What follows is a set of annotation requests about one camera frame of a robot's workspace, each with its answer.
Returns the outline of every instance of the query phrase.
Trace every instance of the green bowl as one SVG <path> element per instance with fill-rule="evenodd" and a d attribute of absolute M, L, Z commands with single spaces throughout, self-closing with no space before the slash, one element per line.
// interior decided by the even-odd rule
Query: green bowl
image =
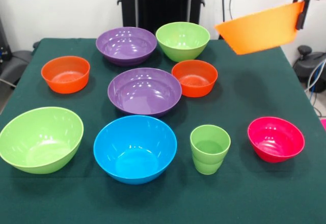
<path fill-rule="evenodd" d="M 190 22 L 173 22 L 161 26 L 156 38 L 163 52 L 173 61 L 195 59 L 206 47 L 207 29 Z"/>
<path fill-rule="evenodd" d="M 75 155 L 84 132 L 80 117 L 60 107 L 27 111 L 0 133 L 1 158 L 24 172 L 48 174 Z"/>

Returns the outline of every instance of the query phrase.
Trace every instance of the stacked cup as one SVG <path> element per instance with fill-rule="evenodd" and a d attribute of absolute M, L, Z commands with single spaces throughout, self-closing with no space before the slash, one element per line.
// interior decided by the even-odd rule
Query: stacked cup
<path fill-rule="evenodd" d="M 231 138 L 221 127 L 202 125 L 192 131 L 190 142 L 196 170 L 211 175 L 221 166 L 230 148 Z"/>

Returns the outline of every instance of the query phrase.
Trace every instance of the orange object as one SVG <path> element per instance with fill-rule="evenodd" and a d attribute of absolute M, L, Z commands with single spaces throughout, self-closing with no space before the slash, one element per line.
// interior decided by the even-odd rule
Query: orange object
<path fill-rule="evenodd" d="M 47 62 L 41 74 L 53 91 L 62 94 L 75 93 L 86 86 L 90 64 L 81 57 L 63 56 Z"/>
<path fill-rule="evenodd" d="M 236 54 L 277 47 L 296 37 L 296 21 L 304 2 L 284 5 L 216 25 Z"/>
<path fill-rule="evenodd" d="M 171 73 L 179 80 L 182 94 L 193 98 L 207 95 L 218 79 L 216 68 L 201 60 L 181 61 L 172 68 Z"/>

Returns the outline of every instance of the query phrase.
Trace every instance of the floor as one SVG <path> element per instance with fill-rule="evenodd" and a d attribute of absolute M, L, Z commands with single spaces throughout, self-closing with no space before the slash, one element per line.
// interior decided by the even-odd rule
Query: floor
<path fill-rule="evenodd" d="M 10 99 L 13 90 L 7 84 L 0 82 L 0 114 L 4 110 L 8 100 Z"/>

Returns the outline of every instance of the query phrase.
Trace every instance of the table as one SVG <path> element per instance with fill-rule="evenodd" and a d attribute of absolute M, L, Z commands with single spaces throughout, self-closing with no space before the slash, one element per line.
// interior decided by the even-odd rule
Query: table
<path fill-rule="evenodd" d="M 42 80 L 42 66 L 62 55 L 91 64 L 89 83 L 78 93 L 56 94 Z M 203 98 L 182 97 L 161 118 L 176 133 L 176 157 L 156 180 L 132 186 L 110 178 L 93 156 L 100 129 L 124 116 L 106 91 L 128 68 L 107 62 L 95 39 L 43 39 L 0 116 L 0 129 L 27 110 L 61 106 L 81 117 L 84 137 L 75 157 L 53 174 L 31 175 L 0 161 L 1 223 L 326 223 L 325 131 L 281 49 L 237 56 L 216 40 L 198 59 L 218 69 L 215 87 Z M 157 48 L 140 66 L 171 71 L 174 64 Z M 297 125 L 306 138 L 303 152 L 278 164 L 258 158 L 247 126 L 260 116 Z M 230 134 L 231 148 L 218 172 L 203 176 L 194 168 L 189 135 L 208 123 Z"/>

